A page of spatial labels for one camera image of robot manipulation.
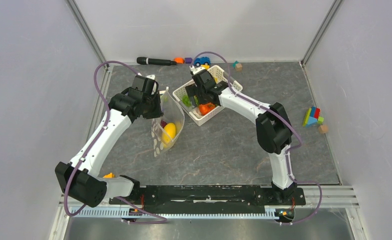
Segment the clear dotted zip bag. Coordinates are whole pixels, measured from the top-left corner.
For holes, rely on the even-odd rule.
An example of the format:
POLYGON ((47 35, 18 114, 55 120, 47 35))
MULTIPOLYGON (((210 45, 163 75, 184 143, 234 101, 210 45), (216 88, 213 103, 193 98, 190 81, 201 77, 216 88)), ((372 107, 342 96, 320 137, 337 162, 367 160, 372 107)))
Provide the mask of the clear dotted zip bag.
POLYGON ((152 120, 151 135, 154 156, 164 154, 174 146, 185 123, 184 112, 169 88, 160 92, 161 117, 152 120))

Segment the yellow toy mango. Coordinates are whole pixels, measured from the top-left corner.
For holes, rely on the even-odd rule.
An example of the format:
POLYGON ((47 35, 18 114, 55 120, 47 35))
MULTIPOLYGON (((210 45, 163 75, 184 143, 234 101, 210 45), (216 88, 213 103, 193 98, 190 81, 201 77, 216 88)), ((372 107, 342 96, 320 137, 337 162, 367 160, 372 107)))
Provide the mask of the yellow toy mango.
POLYGON ((174 123, 168 123, 164 128, 162 132, 162 143, 165 145, 169 145, 175 138, 176 136, 176 126, 174 123))

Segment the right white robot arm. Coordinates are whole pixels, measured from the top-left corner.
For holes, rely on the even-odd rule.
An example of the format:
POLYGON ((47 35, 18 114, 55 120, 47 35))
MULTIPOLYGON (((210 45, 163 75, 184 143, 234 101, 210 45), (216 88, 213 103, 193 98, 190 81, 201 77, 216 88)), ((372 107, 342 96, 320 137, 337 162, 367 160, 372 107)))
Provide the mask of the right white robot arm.
POLYGON ((285 204, 297 188, 290 161, 292 128, 287 113, 280 103, 273 105, 257 101, 239 91, 229 81, 216 82, 203 67, 191 67, 194 84, 188 95, 200 104, 212 103, 231 109, 249 119, 256 127, 257 142, 269 155, 272 168, 273 199, 285 204))

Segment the purple toy onion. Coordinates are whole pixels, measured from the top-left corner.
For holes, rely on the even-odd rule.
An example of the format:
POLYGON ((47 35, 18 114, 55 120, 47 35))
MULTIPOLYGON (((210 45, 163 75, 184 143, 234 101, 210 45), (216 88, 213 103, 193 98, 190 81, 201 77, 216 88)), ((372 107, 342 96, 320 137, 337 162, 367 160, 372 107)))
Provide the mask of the purple toy onion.
POLYGON ((162 128, 164 128, 167 125, 167 123, 164 120, 161 120, 160 125, 162 128))

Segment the orange toy pumpkin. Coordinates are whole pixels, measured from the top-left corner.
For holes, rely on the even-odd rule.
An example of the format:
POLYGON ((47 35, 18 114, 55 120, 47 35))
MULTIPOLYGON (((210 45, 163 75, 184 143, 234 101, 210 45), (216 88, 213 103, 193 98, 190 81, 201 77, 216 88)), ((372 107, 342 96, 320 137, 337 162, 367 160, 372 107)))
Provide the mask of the orange toy pumpkin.
POLYGON ((206 103, 206 104, 200 104, 198 106, 199 112, 202 116, 207 115, 209 112, 214 110, 216 108, 216 105, 213 103, 206 103))

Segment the green toy grapes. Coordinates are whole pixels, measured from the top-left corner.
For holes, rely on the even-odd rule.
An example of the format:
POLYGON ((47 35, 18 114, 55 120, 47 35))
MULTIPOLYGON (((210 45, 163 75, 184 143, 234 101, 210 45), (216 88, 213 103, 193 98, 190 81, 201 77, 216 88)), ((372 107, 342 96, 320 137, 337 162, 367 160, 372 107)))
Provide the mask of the green toy grapes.
POLYGON ((187 95, 183 95, 181 98, 182 103, 187 107, 187 108, 191 108, 192 107, 192 103, 189 99, 189 97, 187 95))

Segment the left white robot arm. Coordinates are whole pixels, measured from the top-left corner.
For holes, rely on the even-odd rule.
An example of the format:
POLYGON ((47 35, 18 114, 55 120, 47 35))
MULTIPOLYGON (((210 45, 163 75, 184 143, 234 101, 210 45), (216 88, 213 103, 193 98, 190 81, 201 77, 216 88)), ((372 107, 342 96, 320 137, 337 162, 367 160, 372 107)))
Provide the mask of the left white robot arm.
POLYGON ((122 197, 129 204, 136 203, 141 191, 135 181, 123 176, 104 179, 99 173, 119 137, 137 118, 162 115, 155 76, 136 75, 131 87, 111 97, 102 121, 82 149, 68 163, 59 162, 55 167, 64 195, 92 208, 105 198, 122 197))

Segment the white perforated plastic basket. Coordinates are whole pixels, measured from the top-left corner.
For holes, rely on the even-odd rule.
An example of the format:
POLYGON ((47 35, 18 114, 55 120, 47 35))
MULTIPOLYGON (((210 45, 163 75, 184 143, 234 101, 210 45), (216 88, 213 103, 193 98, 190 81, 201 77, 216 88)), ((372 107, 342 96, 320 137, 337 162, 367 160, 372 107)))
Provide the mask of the white perforated plastic basket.
POLYGON ((173 91, 184 112, 198 125, 201 126, 213 118, 224 107, 219 104, 221 91, 228 87, 228 79, 235 91, 241 92, 243 86, 218 65, 213 65, 202 72, 203 76, 209 72, 208 81, 190 80, 173 91))

